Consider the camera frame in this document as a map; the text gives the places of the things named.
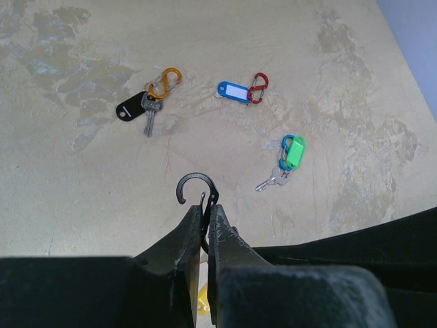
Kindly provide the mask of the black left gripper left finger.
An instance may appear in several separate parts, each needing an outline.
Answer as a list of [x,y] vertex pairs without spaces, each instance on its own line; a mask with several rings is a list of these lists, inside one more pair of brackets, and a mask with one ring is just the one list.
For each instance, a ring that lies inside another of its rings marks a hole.
[[191,206],[170,233],[135,257],[145,273],[146,327],[196,325],[201,224],[201,207]]

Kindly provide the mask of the red carabiner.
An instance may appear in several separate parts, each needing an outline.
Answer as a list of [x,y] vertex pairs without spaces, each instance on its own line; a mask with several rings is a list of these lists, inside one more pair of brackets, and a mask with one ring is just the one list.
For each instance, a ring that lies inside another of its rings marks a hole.
[[263,72],[258,72],[248,91],[248,99],[252,104],[260,104],[264,98],[264,92],[269,86],[269,78]]

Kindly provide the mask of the teal carabiner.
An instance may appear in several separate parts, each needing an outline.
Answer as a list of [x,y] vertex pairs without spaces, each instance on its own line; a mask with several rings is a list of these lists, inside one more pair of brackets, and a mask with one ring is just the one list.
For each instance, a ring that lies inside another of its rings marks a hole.
[[283,139],[282,139],[282,143],[281,143],[281,156],[279,159],[279,167],[283,170],[283,171],[287,171],[290,172],[292,171],[294,168],[292,166],[289,166],[287,164],[286,158],[287,158],[287,153],[290,150],[290,145],[292,144],[294,139],[293,135],[286,135]]

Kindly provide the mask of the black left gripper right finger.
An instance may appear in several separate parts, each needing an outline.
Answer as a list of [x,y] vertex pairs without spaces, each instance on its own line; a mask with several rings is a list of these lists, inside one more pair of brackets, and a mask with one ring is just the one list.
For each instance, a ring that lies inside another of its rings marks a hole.
[[231,226],[221,205],[212,207],[208,301],[216,327],[267,327],[269,304],[262,285],[276,269]]

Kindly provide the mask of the green tag key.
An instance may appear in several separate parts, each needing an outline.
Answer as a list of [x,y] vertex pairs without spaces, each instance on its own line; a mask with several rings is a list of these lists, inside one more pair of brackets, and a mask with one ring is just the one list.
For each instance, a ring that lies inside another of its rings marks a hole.
[[291,178],[291,173],[300,167],[303,155],[306,150],[306,141],[301,136],[294,136],[293,142],[290,145],[290,150],[287,153],[287,164],[294,169],[290,172],[283,171],[278,165],[272,169],[269,179],[256,186],[255,190],[261,192],[270,185],[286,185]]

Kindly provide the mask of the blue tag key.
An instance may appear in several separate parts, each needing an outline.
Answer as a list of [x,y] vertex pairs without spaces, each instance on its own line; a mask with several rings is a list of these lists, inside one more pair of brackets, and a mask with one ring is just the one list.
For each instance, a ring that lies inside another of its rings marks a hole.
[[216,98],[227,98],[242,104],[249,104],[249,88],[229,81],[222,81],[217,85]]

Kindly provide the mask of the orange carabiner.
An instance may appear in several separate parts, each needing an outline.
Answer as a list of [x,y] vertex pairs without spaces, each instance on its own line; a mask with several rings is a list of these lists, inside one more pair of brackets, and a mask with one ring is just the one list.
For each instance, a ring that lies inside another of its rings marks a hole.
[[163,100],[170,95],[171,90],[182,82],[182,73],[176,68],[167,68],[159,77],[145,86],[150,96]]

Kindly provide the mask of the black carabiner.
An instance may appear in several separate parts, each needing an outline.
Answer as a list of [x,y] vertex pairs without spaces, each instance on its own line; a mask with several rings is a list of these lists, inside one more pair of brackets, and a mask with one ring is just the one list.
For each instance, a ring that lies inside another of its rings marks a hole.
[[219,199],[219,192],[216,189],[213,180],[206,174],[200,172],[189,173],[180,179],[175,190],[176,198],[179,204],[184,204],[186,202],[186,199],[184,198],[184,185],[191,179],[200,179],[204,181],[208,185],[210,190],[208,203],[206,205],[204,213],[202,214],[201,224],[201,247],[207,254],[209,254],[209,245],[206,240],[206,234],[210,225],[211,210]]

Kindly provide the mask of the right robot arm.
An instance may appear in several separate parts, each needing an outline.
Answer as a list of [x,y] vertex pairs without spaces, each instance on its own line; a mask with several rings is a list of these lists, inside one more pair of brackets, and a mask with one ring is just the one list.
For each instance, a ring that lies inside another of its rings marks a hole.
[[257,247],[274,265],[364,268],[384,286],[398,327],[436,326],[436,209],[299,245]]

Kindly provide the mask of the black tag key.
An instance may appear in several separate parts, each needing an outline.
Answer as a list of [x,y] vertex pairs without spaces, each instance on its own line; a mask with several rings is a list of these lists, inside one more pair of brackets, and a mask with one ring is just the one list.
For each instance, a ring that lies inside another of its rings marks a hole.
[[151,137],[155,116],[162,108],[162,100],[153,97],[149,92],[142,91],[116,106],[115,113],[123,122],[131,122],[145,113],[147,124],[144,133]]

